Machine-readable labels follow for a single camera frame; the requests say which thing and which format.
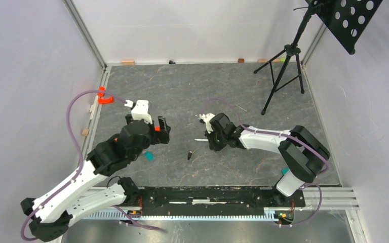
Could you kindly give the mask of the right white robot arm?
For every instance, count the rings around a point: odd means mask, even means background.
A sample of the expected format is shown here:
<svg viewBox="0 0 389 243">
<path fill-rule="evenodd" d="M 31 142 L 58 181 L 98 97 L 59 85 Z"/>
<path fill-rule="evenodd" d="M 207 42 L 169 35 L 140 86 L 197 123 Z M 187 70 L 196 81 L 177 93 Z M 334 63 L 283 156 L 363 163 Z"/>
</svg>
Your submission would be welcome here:
<svg viewBox="0 0 389 243">
<path fill-rule="evenodd" d="M 276 183 L 272 193 L 273 202 L 279 207 L 290 203 L 296 190 L 312 183 L 330 158 L 326 146 L 303 126 L 274 131 L 249 125 L 236 126 L 224 113 L 201 114 L 199 118 L 206 126 L 205 137 L 213 151 L 229 146 L 264 150 L 282 156 L 288 172 Z"/>
</svg>

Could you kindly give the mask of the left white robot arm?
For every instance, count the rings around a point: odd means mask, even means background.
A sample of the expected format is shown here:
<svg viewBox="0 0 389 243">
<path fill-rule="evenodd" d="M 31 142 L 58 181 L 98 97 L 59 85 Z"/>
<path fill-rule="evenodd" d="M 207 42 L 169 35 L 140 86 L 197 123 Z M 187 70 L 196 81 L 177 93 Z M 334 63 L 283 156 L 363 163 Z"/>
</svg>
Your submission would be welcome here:
<svg viewBox="0 0 389 243">
<path fill-rule="evenodd" d="M 109 139 L 100 142 L 67 178 L 39 198 L 27 197 L 21 202 L 27 216 L 24 226 L 32 234 L 24 240 L 49 242 L 62 236 L 81 218 L 104 208 L 125 204 L 133 206 L 140 200 L 140 190 L 130 177 L 120 177 L 104 190 L 83 196 L 102 181 L 110 181 L 116 172 L 126 168 L 151 145 L 167 144 L 171 127 L 164 116 L 159 125 L 126 115 L 127 124 Z"/>
</svg>

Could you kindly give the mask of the teal block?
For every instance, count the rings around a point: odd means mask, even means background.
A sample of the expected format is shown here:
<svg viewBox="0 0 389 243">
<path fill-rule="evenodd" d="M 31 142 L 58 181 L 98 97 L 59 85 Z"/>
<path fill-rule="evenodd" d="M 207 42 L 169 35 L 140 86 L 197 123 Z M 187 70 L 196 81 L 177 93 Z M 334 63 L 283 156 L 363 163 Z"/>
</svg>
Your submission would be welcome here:
<svg viewBox="0 0 389 243">
<path fill-rule="evenodd" d="M 281 170 L 281 172 L 282 172 L 283 175 L 285 175 L 288 171 L 289 171 L 288 168 L 285 168 L 285 169 L 282 169 L 282 170 Z"/>
<path fill-rule="evenodd" d="M 154 155 L 150 151 L 146 151 L 144 153 L 144 156 L 149 160 L 152 161 L 154 159 Z"/>
</svg>

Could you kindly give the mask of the red L-shaped block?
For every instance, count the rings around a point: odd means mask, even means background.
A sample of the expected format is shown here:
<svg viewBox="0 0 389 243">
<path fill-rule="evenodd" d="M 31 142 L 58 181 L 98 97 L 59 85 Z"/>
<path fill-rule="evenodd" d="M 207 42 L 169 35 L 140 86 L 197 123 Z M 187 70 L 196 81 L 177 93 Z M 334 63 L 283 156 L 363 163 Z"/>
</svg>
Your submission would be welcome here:
<svg viewBox="0 0 389 243">
<path fill-rule="evenodd" d="M 98 97 L 99 104 L 110 104 L 114 102 L 114 97 Z"/>
</svg>

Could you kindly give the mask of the small wooden block left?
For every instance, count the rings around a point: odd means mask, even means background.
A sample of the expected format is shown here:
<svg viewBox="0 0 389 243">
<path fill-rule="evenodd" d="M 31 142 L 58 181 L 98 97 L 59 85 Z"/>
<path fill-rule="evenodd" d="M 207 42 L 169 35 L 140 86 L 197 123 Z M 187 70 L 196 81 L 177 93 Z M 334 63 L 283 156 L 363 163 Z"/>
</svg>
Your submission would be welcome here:
<svg viewBox="0 0 389 243">
<path fill-rule="evenodd" d="M 89 131 L 90 131 L 89 129 L 82 129 L 81 135 L 87 137 L 89 135 Z"/>
</svg>

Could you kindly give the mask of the teal block right side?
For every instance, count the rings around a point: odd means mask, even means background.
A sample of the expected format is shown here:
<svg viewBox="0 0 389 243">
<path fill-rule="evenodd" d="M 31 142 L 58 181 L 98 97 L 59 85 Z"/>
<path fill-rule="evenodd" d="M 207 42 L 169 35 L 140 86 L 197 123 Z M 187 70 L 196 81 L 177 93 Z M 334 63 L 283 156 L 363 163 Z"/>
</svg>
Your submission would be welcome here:
<svg viewBox="0 0 389 243">
<path fill-rule="evenodd" d="M 282 169 L 282 170 L 281 170 L 281 172 L 282 172 L 283 175 L 285 175 L 288 171 L 289 171 L 288 168 L 285 168 L 285 169 Z"/>
</svg>

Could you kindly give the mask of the black music stand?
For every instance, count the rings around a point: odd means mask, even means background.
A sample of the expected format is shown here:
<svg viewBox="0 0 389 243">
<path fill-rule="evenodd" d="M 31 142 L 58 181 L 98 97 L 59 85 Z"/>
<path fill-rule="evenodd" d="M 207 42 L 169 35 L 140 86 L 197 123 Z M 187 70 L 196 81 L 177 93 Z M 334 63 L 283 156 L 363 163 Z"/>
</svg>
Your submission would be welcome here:
<svg viewBox="0 0 389 243">
<path fill-rule="evenodd" d="M 269 66 L 273 84 L 267 101 L 261 111 L 261 115 L 266 114 L 266 110 L 270 105 L 273 95 L 293 81 L 298 80 L 301 94 L 305 93 L 302 80 L 302 68 L 309 61 L 326 31 L 329 31 L 335 37 L 348 54 L 355 54 L 355 44 L 368 26 L 381 3 L 382 0 L 307 1 L 307 7 L 305 7 L 306 12 L 294 40 L 290 44 L 285 45 L 280 52 L 266 63 L 263 63 L 253 71 L 254 74 L 257 74 L 260 70 Z M 318 16 L 322 21 L 322 24 L 316 32 L 304 57 L 301 58 L 301 49 L 299 48 L 298 43 L 310 19 L 314 15 Z M 285 62 L 281 62 L 280 58 L 286 58 Z M 286 83 L 281 84 L 281 80 L 292 58 L 295 58 L 296 60 L 297 76 Z"/>
</svg>

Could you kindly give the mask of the wooden block at wall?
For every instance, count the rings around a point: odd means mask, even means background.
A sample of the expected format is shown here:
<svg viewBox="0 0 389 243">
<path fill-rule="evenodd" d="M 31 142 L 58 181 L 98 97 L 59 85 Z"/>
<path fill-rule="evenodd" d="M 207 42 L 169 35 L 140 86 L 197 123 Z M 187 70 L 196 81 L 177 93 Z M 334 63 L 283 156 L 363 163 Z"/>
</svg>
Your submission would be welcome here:
<svg viewBox="0 0 389 243">
<path fill-rule="evenodd" d="M 134 61 L 134 60 L 122 60 L 121 61 L 121 64 L 122 65 L 135 65 L 136 64 L 136 62 Z"/>
</svg>

